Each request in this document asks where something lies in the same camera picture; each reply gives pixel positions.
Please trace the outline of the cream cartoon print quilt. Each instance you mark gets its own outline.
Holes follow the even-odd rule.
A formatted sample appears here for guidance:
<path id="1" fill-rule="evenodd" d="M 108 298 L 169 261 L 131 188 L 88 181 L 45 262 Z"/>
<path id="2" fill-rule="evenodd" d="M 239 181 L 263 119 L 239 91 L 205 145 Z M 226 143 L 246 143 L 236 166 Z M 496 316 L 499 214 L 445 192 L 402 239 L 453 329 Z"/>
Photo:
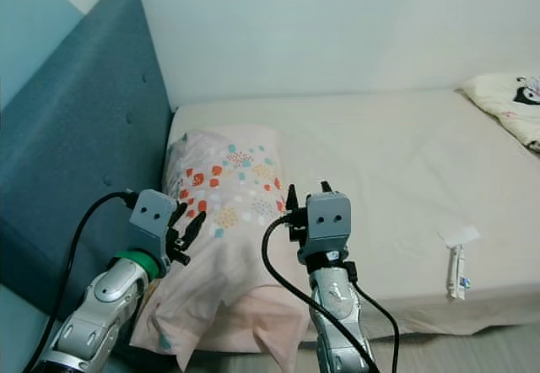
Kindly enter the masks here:
<path id="1" fill-rule="evenodd" d="M 540 73 L 484 73 L 464 81 L 462 91 L 521 145 L 540 154 Z"/>

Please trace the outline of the teal upholstered headboard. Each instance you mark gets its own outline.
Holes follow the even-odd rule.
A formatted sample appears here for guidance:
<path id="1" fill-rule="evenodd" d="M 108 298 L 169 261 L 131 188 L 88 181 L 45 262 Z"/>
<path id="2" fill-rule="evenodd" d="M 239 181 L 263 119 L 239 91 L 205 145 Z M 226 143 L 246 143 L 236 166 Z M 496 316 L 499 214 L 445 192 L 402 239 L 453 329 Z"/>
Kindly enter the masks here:
<path id="1" fill-rule="evenodd" d="M 3 111 L 1 284 L 65 319 L 147 245 L 113 192 L 161 185 L 172 107 L 143 0 L 100 0 Z"/>

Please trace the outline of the white plastic packet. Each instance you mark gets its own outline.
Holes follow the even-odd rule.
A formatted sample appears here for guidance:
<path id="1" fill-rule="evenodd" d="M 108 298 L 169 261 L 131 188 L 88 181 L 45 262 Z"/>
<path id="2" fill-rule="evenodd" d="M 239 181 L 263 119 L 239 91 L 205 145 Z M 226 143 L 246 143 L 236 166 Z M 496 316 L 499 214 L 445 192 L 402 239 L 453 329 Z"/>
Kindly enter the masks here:
<path id="1" fill-rule="evenodd" d="M 471 288 L 471 280 L 466 276 L 466 248 L 469 242 L 481 238 L 478 228 L 471 225 L 443 228 L 437 235 L 451 253 L 449 255 L 449 272 L 447 278 L 448 295 L 453 300 L 464 300 Z"/>

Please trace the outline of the bed with cream sheet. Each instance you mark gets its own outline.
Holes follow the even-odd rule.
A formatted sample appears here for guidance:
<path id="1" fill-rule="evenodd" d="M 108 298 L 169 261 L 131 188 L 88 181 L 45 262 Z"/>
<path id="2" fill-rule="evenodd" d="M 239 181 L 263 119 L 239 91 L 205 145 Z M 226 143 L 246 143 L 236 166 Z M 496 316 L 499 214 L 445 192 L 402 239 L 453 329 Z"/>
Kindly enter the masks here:
<path id="1" fill-rule="evenodd" d="M 402 333 L 470 335 L 540 323 L 540 156 L 459 93 L 217 100 L 185 105 L 170 141 L 201 127 L 258 125 L 280 137 L 284 183 L 348 196 L 348 256 Z M 447 291 L 437 231 L 471 225 L 464 300 Z"/>

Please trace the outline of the pink pillow with orange blotches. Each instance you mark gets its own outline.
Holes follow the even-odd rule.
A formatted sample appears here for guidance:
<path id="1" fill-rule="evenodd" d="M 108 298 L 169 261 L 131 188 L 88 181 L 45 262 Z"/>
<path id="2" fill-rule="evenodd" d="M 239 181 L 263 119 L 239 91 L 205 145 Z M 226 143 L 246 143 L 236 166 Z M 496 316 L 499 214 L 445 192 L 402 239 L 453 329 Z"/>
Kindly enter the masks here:
<path id="1" fill-rule="evenodd" d="M 270 127 L 221 126 L 185 132 L 167 147 L 165 194 L 186 204 L 176 222 L 206 219 L 189 246 L 190 261 L 154 282 L 135 322 L 135 349 L 174 357 L 194 351 L 267 353 L 294 373 L 308 307 L 267 272 L 262 237 L 284 214 L 278 134 Z"/>

